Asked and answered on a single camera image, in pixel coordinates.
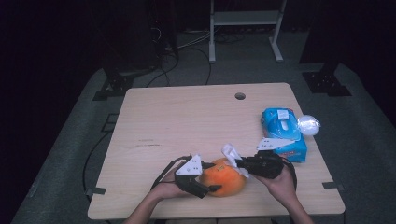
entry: white shelf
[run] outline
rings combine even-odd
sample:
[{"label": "white shelf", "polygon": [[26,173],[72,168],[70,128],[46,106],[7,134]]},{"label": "white shelf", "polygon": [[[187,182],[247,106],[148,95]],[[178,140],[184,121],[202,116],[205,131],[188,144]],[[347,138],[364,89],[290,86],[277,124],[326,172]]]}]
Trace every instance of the white shelf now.
[{"label": "white shelf", "polygon": [[278,14],[278,10],[215,12],[214,25],[276,24]]}]

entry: black strap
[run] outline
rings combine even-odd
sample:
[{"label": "black strap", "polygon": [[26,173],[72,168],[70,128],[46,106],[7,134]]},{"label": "black strap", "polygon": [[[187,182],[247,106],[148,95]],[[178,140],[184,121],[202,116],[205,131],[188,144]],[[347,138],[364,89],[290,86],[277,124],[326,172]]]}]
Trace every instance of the black strap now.
[{"label": "black strap", "polygon": [[175,165],[175,163],[177,161],[189,161],[192,158],[192,156],[185,156],[185,157],[179,157],[177,159],[175,159],[174,161],[169,162],[169,164],[165,167],[165,169],[163,170],[163,172],[157,177],[157,179],[155,179],[154,183],[151,186],[151,189],[154,189],[155,186],[157,186],[160,181],[163,179],[163,177],[168,173],[168,171]]}]

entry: tripod base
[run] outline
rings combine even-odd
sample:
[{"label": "tripod base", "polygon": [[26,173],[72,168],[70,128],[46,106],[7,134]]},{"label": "tripod base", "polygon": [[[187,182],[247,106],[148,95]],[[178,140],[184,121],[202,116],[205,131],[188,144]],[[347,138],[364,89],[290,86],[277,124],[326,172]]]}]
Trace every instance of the tripod base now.
[{"label": "tripod base", "polygon": [[329,96],[351,96],[347,87],[341,85],[333,74],[304,72],[303,77],[313,93],[327,93]]}]

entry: human hand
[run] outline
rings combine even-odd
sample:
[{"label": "human hand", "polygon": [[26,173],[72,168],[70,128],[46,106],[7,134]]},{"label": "human hand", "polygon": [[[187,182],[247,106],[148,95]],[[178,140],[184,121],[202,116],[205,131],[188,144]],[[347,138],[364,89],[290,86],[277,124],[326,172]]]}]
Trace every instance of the human hand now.
[{"label": "human hand", "polygon": [[295,200],[298,201],[289,167],[284,166],[280,175],[274,179],[254,176],[262,182],[268,188],[271,195],[284,206],[287,206]]}]

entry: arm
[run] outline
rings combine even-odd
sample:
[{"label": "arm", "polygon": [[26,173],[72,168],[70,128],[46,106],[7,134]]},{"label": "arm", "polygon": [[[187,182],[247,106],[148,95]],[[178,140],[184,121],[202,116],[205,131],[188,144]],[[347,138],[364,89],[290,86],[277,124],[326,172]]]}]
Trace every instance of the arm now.
[{"label": "arm", "polygon": [[132,214],[123,222],[124,224],[146,224],[155,206],[160,201],[190,195],[175,184],[174,172],[175,169],[168,172],[162,182],[146,195]]},{"label": "arm", "polygon": [[274,198],[288,210],[291,218],[296,224],[314,223],[297,198],[288,167],[285,166],[282,173],[275,179],[266,179],[261,176],[255,177],[261,181],[268,188],[268,191],[274,196]]}]

